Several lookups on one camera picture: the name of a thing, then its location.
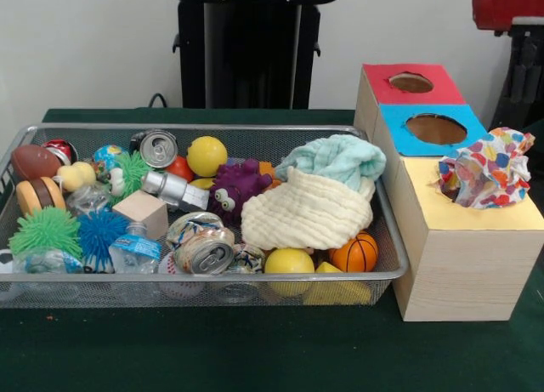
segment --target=white towel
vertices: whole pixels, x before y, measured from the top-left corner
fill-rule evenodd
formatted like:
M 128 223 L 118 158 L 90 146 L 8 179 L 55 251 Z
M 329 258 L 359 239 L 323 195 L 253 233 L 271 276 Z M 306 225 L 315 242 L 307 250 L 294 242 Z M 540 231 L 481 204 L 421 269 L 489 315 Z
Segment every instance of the white towel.
M 247 201 L 241 212 L 245 243 L 263 250 L 340 248 L 372 221 L 375 185 L 362 178 L 359 192 L 334 179 L 289 167 L 284 184 Z

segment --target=washcloth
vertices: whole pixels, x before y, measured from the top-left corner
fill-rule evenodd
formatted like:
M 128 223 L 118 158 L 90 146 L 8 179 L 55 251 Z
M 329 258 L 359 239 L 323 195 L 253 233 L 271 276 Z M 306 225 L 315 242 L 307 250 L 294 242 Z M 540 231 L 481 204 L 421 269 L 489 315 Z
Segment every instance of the washcloth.
M 241 233 L 245 243 L 263 250 L 340 248 L 371 223 L 372 179 L 361 178 L 359 191 L 293 167 L 287 169 L 287 179 L 244 204 Z
M 455 203 L 484 209 L 520 202 L 529 189 L 524 153 L 535 143 L 532 134 L 495 128 L 467 148 L 439 162 L 439 187 Z
M 287 169 L 295 167 L 335 179 L 351 190 L 359 190 L 361 177 L 377 180 L 385 168 L 385 155 L 375 145 L 348 134 L 335 134 L 328 139 L 316 139 L 295 148 L 276 167 L 276 178 L 287 180 Z

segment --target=white wall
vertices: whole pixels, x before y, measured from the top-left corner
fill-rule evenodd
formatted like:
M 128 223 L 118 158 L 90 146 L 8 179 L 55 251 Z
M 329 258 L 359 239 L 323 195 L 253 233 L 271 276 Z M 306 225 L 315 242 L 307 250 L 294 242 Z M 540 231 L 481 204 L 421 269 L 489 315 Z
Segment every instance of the white wall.
M 438 62 L 487 122 L 508 39 L 477 31 L 470 0 L 338 0 L 321 7 L 311 105 L 354 108 L 361 62 Z M 49 107 L 179 105 L 176 0 L 0 0 L 0 143 Z

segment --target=black cable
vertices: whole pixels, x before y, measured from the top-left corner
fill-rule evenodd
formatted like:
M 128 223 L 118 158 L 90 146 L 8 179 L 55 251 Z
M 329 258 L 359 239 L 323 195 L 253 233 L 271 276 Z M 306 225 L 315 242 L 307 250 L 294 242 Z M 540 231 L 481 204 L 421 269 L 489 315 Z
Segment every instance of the black cable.
M 150 103 L 147 105 L 148 107 L 153 107 L 153 105 L 155 104 L 155 100 L 157 99 L 160 99 L 161 100 L 161 103 L 162 103 L 162 107 L 164 108 L 167 108 L 168 107 L 168 104 L 167 104 L 167 100 L 164 98 L 164 96 L 160 93 L 155 93 L 153 94 L 153 97 L 151 98 L 150 100 Z

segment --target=plastic water bottle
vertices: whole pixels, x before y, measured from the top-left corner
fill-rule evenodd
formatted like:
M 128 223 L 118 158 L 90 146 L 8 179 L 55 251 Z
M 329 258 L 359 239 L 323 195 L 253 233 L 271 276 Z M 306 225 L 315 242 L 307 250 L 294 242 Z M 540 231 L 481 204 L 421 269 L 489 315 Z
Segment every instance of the plastic water bottle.
M 161 245 L 148 239 L 146 234 L 145 224 L 132 222 L 127 227 L 127 234 L 109 247 L 116 273 L 155 273 L 161 258 Z

